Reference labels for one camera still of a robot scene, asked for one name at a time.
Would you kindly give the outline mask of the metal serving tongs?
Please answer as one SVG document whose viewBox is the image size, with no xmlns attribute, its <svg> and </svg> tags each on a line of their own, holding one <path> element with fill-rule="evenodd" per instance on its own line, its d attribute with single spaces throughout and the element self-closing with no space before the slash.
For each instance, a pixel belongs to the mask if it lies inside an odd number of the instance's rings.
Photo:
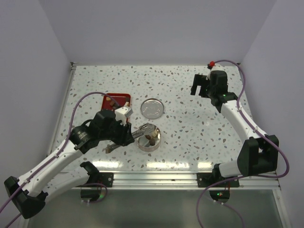
<svg viewBox="0 0 304 228">
<path fill-rule="evenodd" d="M 151 124 L 151 123 L 143 124 L 135 132 L 132 133 L 132 139 L 129 140 L 128 142 L 126 142 L 124 145 L 122 145 L 122 147 L 128 146 L 131 143 L 134 143 L 135 139 L 137 139 L 141 136 L 151 135 L 154 132 L 155 129 L 156 129 L 156 127 L 155 127 L 154 124 Z M 112 151 L 114 151 L 115 149 L 117 149 L 119 147 L 121 147 L 121 145 L 113 143 L 111 145 L 107 145 L 103 149 L 103 152 L 108 154 L 108 153 L 111 153 Z"/>
</svg>

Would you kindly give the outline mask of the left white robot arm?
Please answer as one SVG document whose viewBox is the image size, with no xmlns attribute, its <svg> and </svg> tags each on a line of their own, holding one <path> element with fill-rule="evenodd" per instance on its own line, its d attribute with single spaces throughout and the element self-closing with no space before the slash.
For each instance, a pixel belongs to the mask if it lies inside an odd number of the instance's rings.
<svg viewBox="0 0 304 228">
<path fill-rule="evenodd" d="M 9 196 L 23 218 L 29 219 L 45 206 L 49 195 L 43 188 L 67 165 L 78 159 L 100 141 L 112 141 L 120 146 L 134 142 L 128 118 L 133 111 L 122 106 L 115 111 L 101 110 L 93 119 L 74 127 L 58 150 L 45 158 L 36 167 L 17 177 L 4 181 Z"/>
</svg>

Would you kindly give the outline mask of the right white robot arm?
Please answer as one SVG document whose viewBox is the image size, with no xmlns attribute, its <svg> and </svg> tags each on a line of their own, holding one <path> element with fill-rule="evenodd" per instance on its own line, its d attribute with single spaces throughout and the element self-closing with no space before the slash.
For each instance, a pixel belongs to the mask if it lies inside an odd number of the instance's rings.
<svg viewBox="0 0 304 228">
<path fill-rule="evenodd" d="M 208 98 L 232 125 L 243 146 L 236 160 L 216 164 L 211 180 L 216 186 L 223 186 L 228 178 L 235 176 L 255 176 L 277 169 L 278 138 L 260 130 L 249 115 L 242 111 L 235 93 L 228 91 L 228 76 L 225 71 L 211 71 L 208 76 L 196 74 L 190 94 Z"/>
</svg>

